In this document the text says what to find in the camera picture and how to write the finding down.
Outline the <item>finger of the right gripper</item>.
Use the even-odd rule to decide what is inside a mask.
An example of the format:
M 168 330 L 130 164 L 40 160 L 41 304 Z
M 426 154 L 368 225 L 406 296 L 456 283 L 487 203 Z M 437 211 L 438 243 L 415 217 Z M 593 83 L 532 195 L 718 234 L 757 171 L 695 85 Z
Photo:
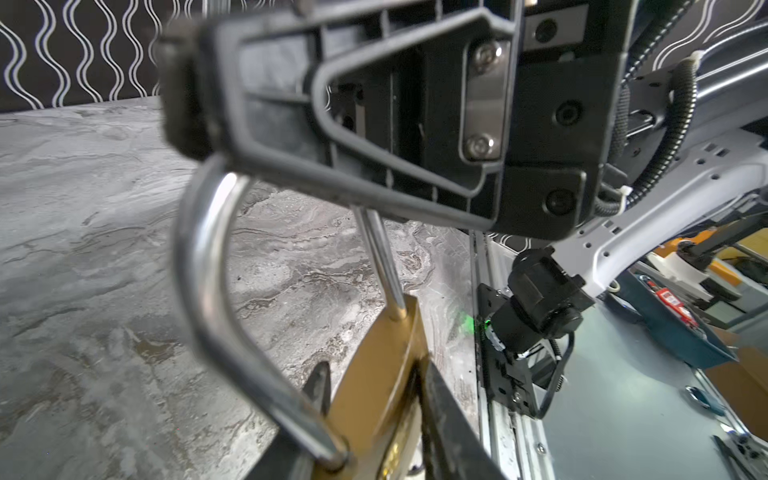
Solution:
M 156 45 L 168 142 L 390 218 L 498 219 L 517 1 L 300 1 L 171 21 Z

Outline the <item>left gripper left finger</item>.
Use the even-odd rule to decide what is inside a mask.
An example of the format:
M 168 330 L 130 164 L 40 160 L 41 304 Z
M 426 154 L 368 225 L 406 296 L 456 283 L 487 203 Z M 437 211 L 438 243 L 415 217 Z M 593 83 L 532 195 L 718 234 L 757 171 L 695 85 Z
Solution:
M 321 361 L 314 367 L 302 391 L 307 395 L 310 403 L 325 417 L 331 404 L 331 371 L 327 361 Z M 288 433 L 280 429 L 245 479 L 310 479 L 314 465 L 314 458 L 305 452 Z

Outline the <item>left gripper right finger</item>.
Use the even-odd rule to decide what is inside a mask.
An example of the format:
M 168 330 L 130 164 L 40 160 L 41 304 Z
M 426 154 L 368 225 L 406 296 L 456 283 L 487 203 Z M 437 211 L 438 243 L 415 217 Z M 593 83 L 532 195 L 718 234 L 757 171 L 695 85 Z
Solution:
M 419 362 L 419 400 L 426 479 L 505 478 L 429 357 Z

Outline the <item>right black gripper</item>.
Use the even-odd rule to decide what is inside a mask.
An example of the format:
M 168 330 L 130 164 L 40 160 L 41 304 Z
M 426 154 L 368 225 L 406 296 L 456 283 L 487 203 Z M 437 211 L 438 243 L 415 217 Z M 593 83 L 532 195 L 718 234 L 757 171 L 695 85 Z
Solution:
M 560 240 L 591 217 L 636 10 L 634 1 L 539 1 L 524 8 L 492 232 Z

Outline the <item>large brass padlock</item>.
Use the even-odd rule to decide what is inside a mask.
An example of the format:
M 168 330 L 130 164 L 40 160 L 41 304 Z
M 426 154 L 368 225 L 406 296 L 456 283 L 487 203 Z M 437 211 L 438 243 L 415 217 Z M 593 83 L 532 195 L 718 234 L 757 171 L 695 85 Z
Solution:
M 400 479 L 420 434 L 419 362 L 428 354 L 417 301 L 400 285 L 376 211 L 354 215 L 385 306 L 357 348 L 323 417 L 251 340 L 229 301 L 231 226 L 252 186 L 225 158 L 205 160 L 188 185 L 172 243 L 175 298 L 197 352 L 310 454 L 310 479 Z

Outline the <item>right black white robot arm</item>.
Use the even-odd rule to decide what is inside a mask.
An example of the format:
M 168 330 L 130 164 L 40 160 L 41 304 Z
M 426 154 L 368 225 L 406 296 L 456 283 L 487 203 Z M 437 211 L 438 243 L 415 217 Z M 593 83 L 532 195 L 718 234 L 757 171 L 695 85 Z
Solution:
M 698 163 L 687 145 L 698 106 L 736 86 L 699 68 L 764 38 L 757 23 L 679 62 L 653 106 L 661 138 L 627 191 L 608 198 L 620 92 L 687 7 L 669 2 L 633 36 L 634 2 L 587 2 L 566 61 L 564 44 L 525 45 L 517 1 L 302 1 L 170 23 L 157 44 L 165 134 L 200 164 L 174 248 L 198 344 L 257 350 L 221 277 L 232 212 L 254 178 L 394 219 L 550 240 L 550 253 L 513 269 L 490 328 L 515 353 L 572 332 L 582 297 L 767 183 L 734 158 Z

